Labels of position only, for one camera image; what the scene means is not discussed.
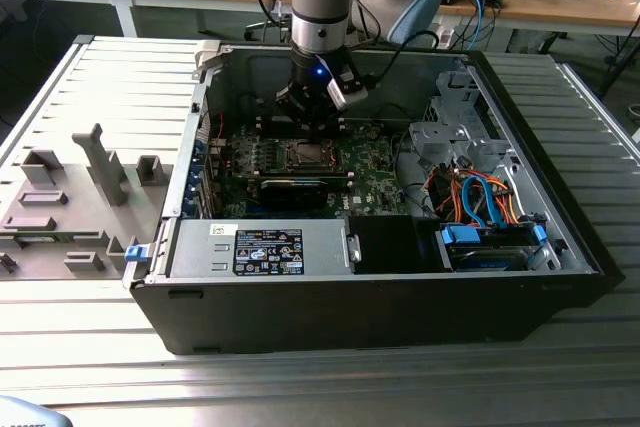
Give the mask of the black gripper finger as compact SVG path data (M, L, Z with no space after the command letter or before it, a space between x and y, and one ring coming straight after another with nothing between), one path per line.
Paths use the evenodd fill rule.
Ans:
M342 113L335 107L321 109L317 112L314 123L314 139L330 140L341 135L344 127Z
M320 139L313 97L297 87L285 87L276 93L275 102L304 136L313 141Z

